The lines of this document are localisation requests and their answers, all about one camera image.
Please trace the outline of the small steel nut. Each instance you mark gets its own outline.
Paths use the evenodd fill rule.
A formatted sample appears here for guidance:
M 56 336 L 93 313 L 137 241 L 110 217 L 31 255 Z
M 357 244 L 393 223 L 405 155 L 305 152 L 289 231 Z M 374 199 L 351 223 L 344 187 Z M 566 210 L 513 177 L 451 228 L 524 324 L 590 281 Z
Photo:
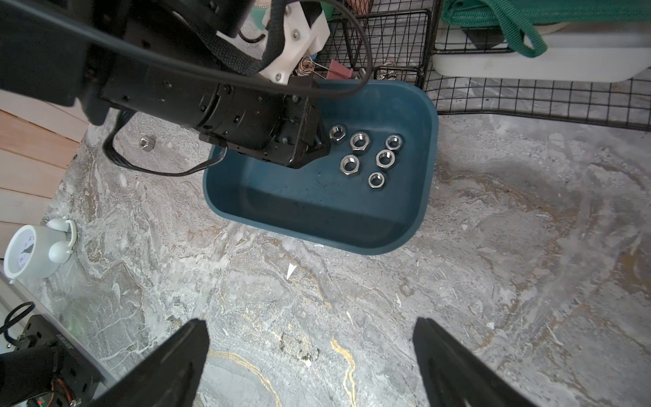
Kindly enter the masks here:
M 386 139 L 385 145 L 388 150 L 400 151 L 401 147 L 403 147 L 403 137 L 399 134 L 392 134 Z

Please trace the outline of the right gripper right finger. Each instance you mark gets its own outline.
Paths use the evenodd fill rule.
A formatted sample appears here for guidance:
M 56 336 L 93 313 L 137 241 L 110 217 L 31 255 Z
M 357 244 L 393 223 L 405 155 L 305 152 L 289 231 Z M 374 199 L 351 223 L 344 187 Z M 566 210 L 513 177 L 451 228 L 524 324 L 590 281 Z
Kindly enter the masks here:
M 434 320 L 416 320 L 413 344 L 431 406 L 533 405 Z

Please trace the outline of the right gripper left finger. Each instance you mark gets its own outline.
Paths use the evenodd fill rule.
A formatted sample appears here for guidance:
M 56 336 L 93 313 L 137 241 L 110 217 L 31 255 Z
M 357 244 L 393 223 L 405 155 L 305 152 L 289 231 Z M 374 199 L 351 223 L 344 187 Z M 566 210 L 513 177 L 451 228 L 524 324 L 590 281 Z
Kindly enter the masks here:
M 192 319 L 92 406 L 191 406 L 210 349 L 205 321 Z

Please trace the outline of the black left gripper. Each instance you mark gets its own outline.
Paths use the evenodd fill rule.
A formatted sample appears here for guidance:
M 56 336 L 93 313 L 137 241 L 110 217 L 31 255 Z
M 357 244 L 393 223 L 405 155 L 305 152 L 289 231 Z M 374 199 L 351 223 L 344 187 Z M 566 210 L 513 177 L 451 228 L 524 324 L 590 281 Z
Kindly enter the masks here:
M 114 140 L 137 112 L 195 130 L 202 141 L 225 151 L 287 168 L 299 169 L 331 152 L 320 111 L 306 97 L 237 88 L 159 68 L 117 65 L 100 98 L 120 111 L 103 152 L 129 170 L 136 166 L 117 152 Z

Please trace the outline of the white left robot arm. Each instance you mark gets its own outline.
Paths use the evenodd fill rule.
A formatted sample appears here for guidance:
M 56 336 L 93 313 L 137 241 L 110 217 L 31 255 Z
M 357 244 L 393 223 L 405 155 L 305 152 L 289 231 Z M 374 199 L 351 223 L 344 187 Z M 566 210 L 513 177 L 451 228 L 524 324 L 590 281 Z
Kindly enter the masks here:
M 234 40 L 250 1 L 4 1 L 1 87 L 44 102 L 79 103 L 93 125 L 118 110 L 120 129 L 136 113 L 195 131 L 201 140 L 298 169 L 330 153 L 314 96 L 316 81 L 272 64 L 296 12 L 309 29 L 320 5 L 274 1 L 264 51 Z

